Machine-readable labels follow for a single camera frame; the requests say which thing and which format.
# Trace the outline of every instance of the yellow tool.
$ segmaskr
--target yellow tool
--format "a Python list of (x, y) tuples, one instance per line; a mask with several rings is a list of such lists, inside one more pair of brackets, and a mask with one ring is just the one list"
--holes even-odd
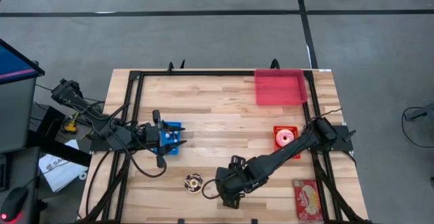
[(75, 122), (76, 118), (79, 116), (79, 113), (76, 113), (73, 120), (69, 122), (67, 126), (64, 126), (66, 132), (71, 134), (76, 134), (79, 130), (77, 128), (77, 123)]

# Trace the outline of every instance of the computer mouse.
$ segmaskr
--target computer mouse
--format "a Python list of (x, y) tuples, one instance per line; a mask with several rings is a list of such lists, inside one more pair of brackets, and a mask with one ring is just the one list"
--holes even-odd
[(27, 197), (26, 187), (16, 187), (7, 195), (1, 205), (0, 217), (8, 222), (14, 220), (20, 214), (22, 205)]

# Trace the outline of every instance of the red snack box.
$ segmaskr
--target red snack box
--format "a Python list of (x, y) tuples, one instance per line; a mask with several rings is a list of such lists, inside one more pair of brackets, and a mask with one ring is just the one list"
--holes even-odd
[[(274, 151), (279, 150), (281, 147), (276, 141), (276, 135), (280, 130), (290, 130), (294, 134), (294, 139), (298, 138), (298, 129), (296, 126), (275, 126), (274, 127)], [(292, 159), (300, 159), (301, 155), (297, 154)]]
[(317, 182), (315, 180), (294, 180), (297, 213), (300, 220), (323, 220), (319, 201)]

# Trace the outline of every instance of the blue object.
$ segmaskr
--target blue object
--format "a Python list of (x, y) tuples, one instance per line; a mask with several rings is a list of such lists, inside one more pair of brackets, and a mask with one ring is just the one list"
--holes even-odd
[[(181, 122), (165, 122), (165, 123), (167, 123), (169, 126), (181, 127)], [(170, 133), (161, 131), (160, 136), (161, 136), (161, 144), (162, 145), (166, 145), (166, 144), (170, 144), (170, 143), (177, 143), (177, 142), (181, 141), (181, 131), (170, 132)], [(178, 155), (179, 154), (179, 147), (172, 149), (168, 154), (169, 155)]]
[(0, 84), (43, 74), (37, 65), (0, 39)]

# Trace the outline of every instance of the computer monitor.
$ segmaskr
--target computer monitor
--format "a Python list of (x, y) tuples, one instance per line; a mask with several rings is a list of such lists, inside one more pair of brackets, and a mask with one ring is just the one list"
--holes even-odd
[(42, 75), (45, 75), (43, 69), (0, 39), (0, 84)]

